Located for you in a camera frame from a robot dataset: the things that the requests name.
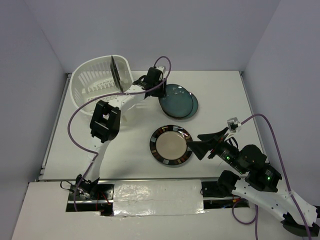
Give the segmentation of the black plate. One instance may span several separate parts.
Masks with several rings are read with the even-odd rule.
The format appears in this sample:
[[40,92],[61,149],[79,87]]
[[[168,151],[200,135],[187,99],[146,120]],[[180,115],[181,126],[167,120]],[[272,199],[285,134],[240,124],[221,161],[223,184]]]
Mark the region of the black plate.
[[119,74],[119,69],[122,70],[124,68],[124,63],[121,60],[115,59],[114,56],[111,56],[111,62],[110,62],[110,70],[111,74],[115,83],[115,86],[117,89],[121,92],[124,93],[124,88],[121,83],[121,78]]

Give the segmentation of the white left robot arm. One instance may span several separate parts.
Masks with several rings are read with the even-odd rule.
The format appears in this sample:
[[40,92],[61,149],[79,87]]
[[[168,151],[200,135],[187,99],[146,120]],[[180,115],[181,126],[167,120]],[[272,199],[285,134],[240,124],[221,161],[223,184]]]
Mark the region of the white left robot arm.
[[150,67],[147,74],[133,82],[127,91],[109,94],[116,98],[110,101],[99,98],[89,123],[90,148],[81,147],[89,153],[89,166],[76,177],[75,189],[78,194],[89,200],[97,196],[101,164],[108,145],[120,131],[121,117],[147,97],[159,98],[166,95],[164,73],[163,66]]

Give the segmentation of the beige plate with dark rim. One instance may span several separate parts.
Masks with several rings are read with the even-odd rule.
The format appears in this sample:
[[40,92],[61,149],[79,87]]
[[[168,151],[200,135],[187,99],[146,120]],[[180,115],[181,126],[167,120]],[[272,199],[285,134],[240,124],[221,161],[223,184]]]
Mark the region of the beige plate with dark rim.
[[193,151],[187,143],[191,142],[191,134],[178,125],[164,125],[153,132],[149,140],[149,149],[157,162],[172,168],[187,163]]

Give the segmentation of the blue glazed ceramic plate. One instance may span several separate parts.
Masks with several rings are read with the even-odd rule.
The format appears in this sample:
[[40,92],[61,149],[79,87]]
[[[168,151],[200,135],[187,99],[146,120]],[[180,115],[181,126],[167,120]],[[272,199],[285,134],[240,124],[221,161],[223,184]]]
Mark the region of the blue glazed ceramic plate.
[[193,93],[184,92],[177,98],[177,102],[177,119],[191,119],[194,115],[196,115],[199,108],[199,102]]

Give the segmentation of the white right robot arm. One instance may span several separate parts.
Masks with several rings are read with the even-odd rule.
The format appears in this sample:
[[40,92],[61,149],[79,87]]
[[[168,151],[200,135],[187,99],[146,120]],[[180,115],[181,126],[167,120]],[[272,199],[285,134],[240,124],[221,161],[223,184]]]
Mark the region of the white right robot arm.
[[320,227],[319,206],[307,203],[287,187],[283,176],[269,163],[254,144],[238,149],[230,142],[225,128],[216,133],[200,134],[187,146],[199,160],[219,157],[235,172],[224,170],[216,183],[217,194],[237,195],[272,214],[290,233],[299,237],[317,237]]

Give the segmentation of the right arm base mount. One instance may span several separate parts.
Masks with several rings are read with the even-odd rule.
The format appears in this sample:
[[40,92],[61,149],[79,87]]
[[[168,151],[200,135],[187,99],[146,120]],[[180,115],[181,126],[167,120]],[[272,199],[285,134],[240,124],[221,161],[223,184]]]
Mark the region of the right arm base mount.
[[203,197],[203,208],[205,210],[231,209],[237,202],[239,203],[235,206],[236,208],[249,207],[249,202],[240,196],[220,191],[217,181],[202,181],[200,194]]

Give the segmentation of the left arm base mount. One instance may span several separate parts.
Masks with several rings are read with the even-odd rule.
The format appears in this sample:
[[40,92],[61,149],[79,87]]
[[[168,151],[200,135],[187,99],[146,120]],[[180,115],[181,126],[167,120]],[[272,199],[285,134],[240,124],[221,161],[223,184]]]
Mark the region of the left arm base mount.
[[101,216],[110,217],[114,215],[114,184],[96,181],[91,188],[91,193],[78,189],[76,194],[75,182],[62,180],[59,186],[62,190],[68,191],[65,208],[67,213],[74,213],[77,209],[77,212],[97,212]]

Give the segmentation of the teal plate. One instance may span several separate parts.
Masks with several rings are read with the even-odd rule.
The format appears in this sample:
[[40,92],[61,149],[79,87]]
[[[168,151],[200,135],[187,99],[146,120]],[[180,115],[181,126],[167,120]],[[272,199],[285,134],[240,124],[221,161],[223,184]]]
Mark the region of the teal plate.
[[166,97],[160,98],[158,101],[162,111],[167,116],[177,119],[178,97],[180,97],[184,92],[188,93],[189,91],[181,85],[171,83],[166,86]]

